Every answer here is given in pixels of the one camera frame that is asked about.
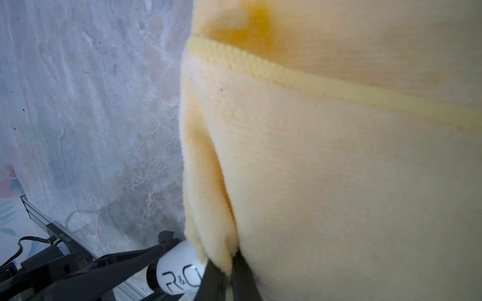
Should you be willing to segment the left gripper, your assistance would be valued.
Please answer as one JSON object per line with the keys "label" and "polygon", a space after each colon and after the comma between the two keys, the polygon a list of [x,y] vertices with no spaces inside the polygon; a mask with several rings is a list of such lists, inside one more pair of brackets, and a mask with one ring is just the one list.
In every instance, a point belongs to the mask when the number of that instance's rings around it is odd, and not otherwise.
{"label": "left gripper", "polygon": [[153,293],[144,300],[179,300],[163,292],[155,277],[158,260],[180,240],[173,232],[158,235],[159,244],[143,250],[112,253],[93,261],[83,248],[67,244],[67,253],[53,244],[21,263],[1,267],[1,300],[111,300],[114,288],[146,268]]}

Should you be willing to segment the toothpaste tube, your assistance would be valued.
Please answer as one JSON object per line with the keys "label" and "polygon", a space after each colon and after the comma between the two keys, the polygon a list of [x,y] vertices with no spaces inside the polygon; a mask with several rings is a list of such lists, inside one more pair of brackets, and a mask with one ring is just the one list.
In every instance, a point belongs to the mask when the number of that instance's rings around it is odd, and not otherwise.
{"label": "toothpaste tube", "polygon": [[149,265],[146,279],[153,291],[179,296],[196,292],[204,272],[205,266],[198,261],[194,247],[182,241]]}

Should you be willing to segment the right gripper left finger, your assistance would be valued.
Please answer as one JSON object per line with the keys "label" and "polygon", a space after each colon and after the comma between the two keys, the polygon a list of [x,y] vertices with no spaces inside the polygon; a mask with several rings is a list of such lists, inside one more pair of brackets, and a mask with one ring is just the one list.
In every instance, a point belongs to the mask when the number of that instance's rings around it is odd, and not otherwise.
{"label": "right gripper left finger", "polygon": [[226,301],[228,277],[210,260],[194,301]]}

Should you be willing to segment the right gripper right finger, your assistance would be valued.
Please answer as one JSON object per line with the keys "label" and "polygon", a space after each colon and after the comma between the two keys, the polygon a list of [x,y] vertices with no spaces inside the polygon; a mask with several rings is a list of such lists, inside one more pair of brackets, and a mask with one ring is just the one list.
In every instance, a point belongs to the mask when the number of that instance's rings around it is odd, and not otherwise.
{"label": "right gripper right finger", "polygon": [[234,301],[262,301],[252,270],[240,251],[233,257],[232,290]]}

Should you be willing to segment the yellow cleaning cloth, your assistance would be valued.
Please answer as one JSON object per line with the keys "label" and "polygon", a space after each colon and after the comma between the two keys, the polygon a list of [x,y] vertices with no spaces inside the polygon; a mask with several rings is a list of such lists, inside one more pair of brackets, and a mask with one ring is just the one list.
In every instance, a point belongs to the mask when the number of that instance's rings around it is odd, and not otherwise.
{"label": "yellow cleaning cloth", "polygon": [[264,300],[481,299],[481,2],[195,1],[185,235]]}

